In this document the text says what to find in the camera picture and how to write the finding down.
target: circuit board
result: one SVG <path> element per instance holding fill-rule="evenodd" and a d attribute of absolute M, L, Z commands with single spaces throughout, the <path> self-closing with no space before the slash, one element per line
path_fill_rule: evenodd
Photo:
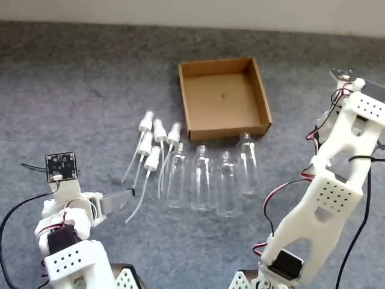
<path fill-rule="evenodd" d="M 47 182 L 55 182 L 55 175 L 62 175 L 62 181 L 77 179 L 77 172 L 74 152 L 46 155 Z"/>

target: clear plastic bottle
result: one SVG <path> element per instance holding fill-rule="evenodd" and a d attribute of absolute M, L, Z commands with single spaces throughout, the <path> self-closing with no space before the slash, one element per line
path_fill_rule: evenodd
<path fill-rule="evenodd" d="M 256 145 L 249 133 L 243 133 L 236 144 L 237 163 L 244 194 L 255 194 L 261 189 L 260 171 L 257 165 Z"/>
<path fill-rule="evenodd" d="M 219 188 L 217 192 L 217 214 L 221 217 L 235 217 L 242 214 L 241 188 L 236 164 L 230 153 L 222 153 L 219 168 Z"/>
<path fill-rule="evenodd" d="M 192 161 L 191 208 L 193 210 L 208 211 L 215 208 L 211 162 L 206 146 L 198 146 L 197 154 Z"/>
<path fill-rule="evenodd" d="M 187 157 L 183 152 L 183 144 L 179 143 L 177 149 L 171 153 L 169 160 L 169 175 L 166 203 L 170 208 L 180 208 L 186 205 L 186 176 Z"/>

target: perforated plate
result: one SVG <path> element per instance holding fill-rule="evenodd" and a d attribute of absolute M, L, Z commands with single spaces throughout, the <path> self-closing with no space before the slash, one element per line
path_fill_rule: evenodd
<path fill-rule="evenodd" d="M 227 289 L 251 289 L 251 285 L 242 271 L 237 271 Z"/>
<path fill-rule="evenodd" d="M 117 289 L 139 289 L 130 269 L 123 269 L 116 278 Z"/>
<path fill-rule="evenodd" d="M 348 109 L 359 116 L 385 126 L 385 104 L 360 92 L 352 93 L 347 101 Z"/>
<path fill-rule="evenodd" d="M 80 242 L 45 258 L 50 280 L 59 280 L 94 263 L 87 242 Z"/>
<path fill-rule="evenodd" d="M 322 178 L 321 189 L 316 194 L 318 206 L 329 213 L 341 213 L 351 207 L 353 192 L 343 182 Z"/>

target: open cardboard tray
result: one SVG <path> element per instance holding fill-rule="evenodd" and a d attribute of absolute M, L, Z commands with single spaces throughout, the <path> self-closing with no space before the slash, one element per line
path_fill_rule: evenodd
<path fill-rule="evenodd" d="M 257 63 L 250 57 L 179 65 L 190 140 L 265 134 L 272 123 Z"/>

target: robotic arm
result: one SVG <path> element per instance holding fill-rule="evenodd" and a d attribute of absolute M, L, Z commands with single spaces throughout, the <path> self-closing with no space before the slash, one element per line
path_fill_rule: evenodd
<path fill-rule="evenodd" d="M 300 203 L 268 237 L 251 288 L 296 288 L 298 284 L 309 284 L 336 247 L 347 218 L 363 196 L 362 185 L 371 166 L 370 159 L 351 160 L 347 179 L 328 170 L 328 164 L 342 151 L 352 156 L 372 155 L 385 126 L 385 104 L 366 94 L 363 79 L 352 81 L 349 75 L 344 77 L 337 76 L 337 89 L 349 94 L 336 99 L 320 120 L 323 126 L 318 131 L 319 138 L 325 141 L 310 161 L 312 181 Z M 300 238 L 310 241 L 306 260 L 284 250 Z"/>
<path fill-rule="evenodd" d="M 110 264 L 102 243 L 87 240 L 90 229 L 124 205 L 134 191 L 107 197 L 81 193 L 73 152 L 47 155 L 46 172 L 54 198 L 44 202 L 35 236 L 49 283 L 55 289 L 144 288 L 132 266 Z"/>

